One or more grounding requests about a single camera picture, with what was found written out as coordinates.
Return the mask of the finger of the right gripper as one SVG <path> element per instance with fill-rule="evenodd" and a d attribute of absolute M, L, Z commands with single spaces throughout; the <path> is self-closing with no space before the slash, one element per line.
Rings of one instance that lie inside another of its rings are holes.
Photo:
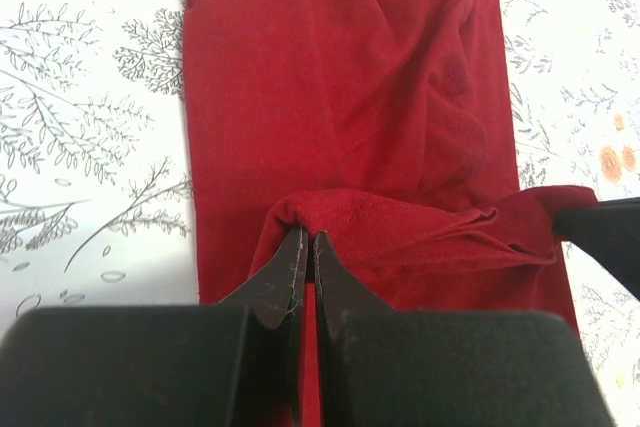
<path fill-rule="evenodd" d="M 638 199 L 598 202 L 554 216 L 554 229 L 596 260 L 639 299 Z"/>

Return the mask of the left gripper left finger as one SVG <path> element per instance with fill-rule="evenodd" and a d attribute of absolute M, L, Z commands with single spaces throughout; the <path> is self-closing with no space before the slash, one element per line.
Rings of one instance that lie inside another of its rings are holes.
<path fill-rule="evenodd" d="M 308 235 L 210 306 L 42 308 L 1 343 L 5 426 L 297 426 Z"/>

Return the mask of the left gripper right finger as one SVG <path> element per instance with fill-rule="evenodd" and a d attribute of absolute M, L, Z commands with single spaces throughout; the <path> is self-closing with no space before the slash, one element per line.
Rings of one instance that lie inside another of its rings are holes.
<path fill-rule="evenodd" d="M 577 336 L 543 312 L 399 311 L 314 241 L 327 426 L 609 426 Z"/>

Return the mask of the dark red t shirt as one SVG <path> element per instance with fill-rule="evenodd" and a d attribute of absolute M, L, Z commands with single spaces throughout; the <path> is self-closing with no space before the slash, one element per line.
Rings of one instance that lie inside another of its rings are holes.
<path fill-rule="evenodd" d="M 393 309 L 543 312 L 579 340 L 554 216 L 597 199 L 520 187 L 500 0 L 186 0 L 182 52 L 200 300 L 308 235 L 297 426 L 327 426 L 322 233 Z"/>

